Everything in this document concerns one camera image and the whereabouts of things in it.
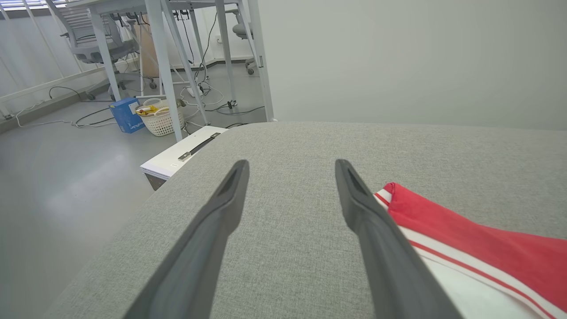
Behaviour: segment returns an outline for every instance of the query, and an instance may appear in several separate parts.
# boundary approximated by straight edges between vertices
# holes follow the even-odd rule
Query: white table
[[[242,19],[243,21],[245,21],[244,27],[246,28],[248,42],[250,43],[252,54],[254,58],[256,58],[256,49],[252,41],[252,33],[250,27],[247,23],[248,17],[246,10],[244,9],[243,0],[82,0],[69,3],[67,6],[89,8],[91,12],[92,25],[95,30],[96,41],[99,45],[100,54],[105,65],[112,65],[112,60],[110,53],[108,52],[108,43],[106,41],[101,15],[125,12],[146,12],[151,24],[152,38],[154,41],[155,53],[158,58],[160,78],[165,89],[166,98],[170,103],[170,109],[174,110],[176,108],[176,97],[173,87],[173,79],[171,77],[170,61],[167,55],[166,33],[163,26],[162,11],[165,13],[167,24],[171,30],[171,33],[173,34],[175,46],[179,51],[183,67],[185,68],[185,72],[189,77],[189,83],[191,84],[192,88],[196,89],[197,84],[195,83],[194,74],[191,70],[191,66],[189,65],[187,52],[185,51],[183,42],[181,41],[179,29],[177,28],[177,24],[174,20],[173,11],[189,10],[191,14],[191,21],[193,23],[193,30],[195,32],[195,37],[197,39],[199,47],[199,52],[201,53],[201,57],[203,57],[201,39],[198,34],[197,23],[193,10],[204,7],[217,7],[218,23],[221,30],[221,39],[225,53],[226,69],[229,75],[231,93],[230,102],[231,104],[236,105],[236,93],[234,90],[234,78],[232,76],[232,63],[230,58],[231,55],[229,47],[229,34],[226,26],[225,14],[225,5],[233,3],[238,6]],[[116,82],[114,72],[112,68],[105,68],[105,70],[110,81],[112,92],[114,93],[116,100],[120,100],[120,90],[118,83]],[[205,123],[208,123],[202,101],[200,98],[198,98],[198,94],[196,96],[198,108],[202,113]],[[181,139],[183,139],[183,137],[181,135],[181,126],[179,125],[179,116],[177,112],[171,112],[171,119],[174,125],[175,139],[177,139],[177,141],[179,142],[181,141]]]

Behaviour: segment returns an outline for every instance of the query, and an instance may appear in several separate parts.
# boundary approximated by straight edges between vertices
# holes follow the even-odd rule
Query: blue box
[[[136,114],[136,108],[139,105],[137,98],[125,98],[109,105],[121,131],[133,133],[146,127],[142,118]]]

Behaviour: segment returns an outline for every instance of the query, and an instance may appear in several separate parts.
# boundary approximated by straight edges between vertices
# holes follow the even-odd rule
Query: gray office chair
[[[61,36],[69,38],[71,43],[71,52],[83,63],[103,63],[100,49],[96,43],[95,32],[92,27],[90,13],[86,8],[58,8],[52,0],[46,0],[47,5],[53,10],[61,23],[65,26],[67,33]],[[106,30],[106,38],[108,42],[108,50],[112,58],[112,69],[114,70],[116,81],[119,86],[125,90],[124,81],[126,79],[139,79],[138,73],[119,73],[115,63],[120,58],[126,58],[127,55],[139,51],[139,45],[135,40],[122,41],[120,31],[116,23],[110,16],[103,16],[104,29]],[[134,21],[129,21],[132,32],[134,30]],[[108,87],[108,93],[111,99],[115,100],[110,82],[107,79],[97,83],[86,90],[87,98],[94,100],[94,92],[101,87]],[[151,88],[155,88],[156,84],[151,80]]]
[[[226,10],[226,13],[232,13],[236,16],[236,21],[238,24],[232,27],[232,31],[241,39],[248,39],[246,35],[246,29],[244,28],[244,21],[242,21],[242,16],[240,15],[240,11],[238,9]],[[252,26],[250,26],[250,34],[252,34],[252,38],[254,39],[254,32],[252,31]],[[254,58],[246,60],[246,69],[248,70],[248,74],[254,74],[253,68],[256,66],[256,61]]]

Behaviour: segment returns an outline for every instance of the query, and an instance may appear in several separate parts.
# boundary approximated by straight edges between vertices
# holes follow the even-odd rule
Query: table leg
[[[242,21],[244,22],[244,29],[246,30],[246,37],[248,37],[250,50],[252,50],[252,56],[254,57],[256,64],[258,64],[260,63],[260,61],[258,61],[258,55],[256,55],[256,47],[254,46],[254,39],[252,38],[252,30],[250,30],[250,24],[248,24],[248,14],[246,13],[246,8],[244,8],[244,3],[242,2],[242,0],[238,0],[236,6],[238,8],[238,11],[240,12]]]
[[[230,56],[230,46],[229,46],[229,33],[226,29],[226,13],[225,13],[225,2],[224,0],[215,0],[215,4],[217,5],[217,14],[218,14],[218,26],[221,30],[221,39],[222,39],[222,48],[225,52],[225,63],[226,63],[226,71],[229,74],[229,86],[230,86],[230,94],[231,100],[230,103],[235,106],[236,104],[236,92],[234,91],[234,77],[232,76],[232,62]]]
[[[159,77],[166,91],[167,103],[170,107],[171,120],[177,142],[183,139],[181,126],[179,125],[179,114],[177,113],[177,102],[175,101],[174,82],[171,78],[170,59],[167,56],[166,32],[162,19],[162,4],[155,0],[145,0],[147,16],[150,19],[152,39],[154,40],[155,54],[158,58]]]
[[[112,88],[112,94],[117,101],[120,101],[122,97],[120,96],[120,91],[118,89],[118,82],[116,82],[116,77],[114,75],[114,68],[112,67],[112,58],[110,57],[110,52],[108,52],[108,43],[106,42],[106,32],[104,30],[104,24],[102,16],[96,13],[93,8],[91,11],[91,22],[92,27],[95,31],[96,43],[100,49],[100,55],[103,58],[104,70],[107,73],[108,81],[110,82],[110,87]]]
[[[179,55],[181,56],[181,63],[185,68],[185,72],[187,73],[187,77],[189,78],[189,83],[191,84],[191,89],[195,94],[195,100],[197,100],[197,107],[201,114],[203,115],[203,120],[205,121],[205,125],[209,124],[207,122],[207,117],[205,116],[205,107],[203,106],[203,101],[199,95],[199,87],[195,83],[195,74],[189,65],[187,52],[183,47],[183,42],[181,41],[181,35],[179,34],[179,29],[177,28],[177,24],[175,23],[173,11],[171,10],[170,0],[162,0],[162,7],[163,12],[166,15],[167,24],[170,27],[171,35],[174,37],[175,46],[177,47],[177,51],[179,51]]]
[[[199,59],[203,64],[203,68],[205,69],[205,79],[207,74],[207,63],[205,63],[205,55],[203,52],[203,43],[201,43],[201,35],[199,35],[199,28],[197,27],[197,19],[195,18],[195,11],[189,10],[189,16],[191,18],[191,23],[193,24],[193,32],[195,33],[195,40],[197,40],[197,46],[199,47]]]

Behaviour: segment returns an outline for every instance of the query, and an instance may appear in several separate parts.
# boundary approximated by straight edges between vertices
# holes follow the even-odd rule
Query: red and white cloth
[[[567,319],[567,241],[475,224],[396,183],[374,195],[465,318]]]

